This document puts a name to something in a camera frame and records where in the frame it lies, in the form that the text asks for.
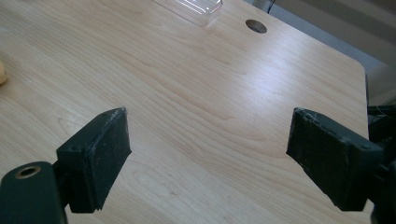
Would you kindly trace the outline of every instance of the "wood grain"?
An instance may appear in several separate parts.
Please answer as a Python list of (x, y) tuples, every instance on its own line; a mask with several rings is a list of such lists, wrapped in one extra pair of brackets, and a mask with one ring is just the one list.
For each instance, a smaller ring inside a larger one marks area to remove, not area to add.
[(206, 27), (148, 0), (0, 1), (0, 60), (0, 175), (129, 111), (104, 210), (70, 223), (369, 223), (285, 154), (296, 106), (367, 136), (363, 68), (243, 1)]
[(7, 80), (7, 72), (4, 68), (3, 63), (0, 61), (0, 85), (5, 83)]

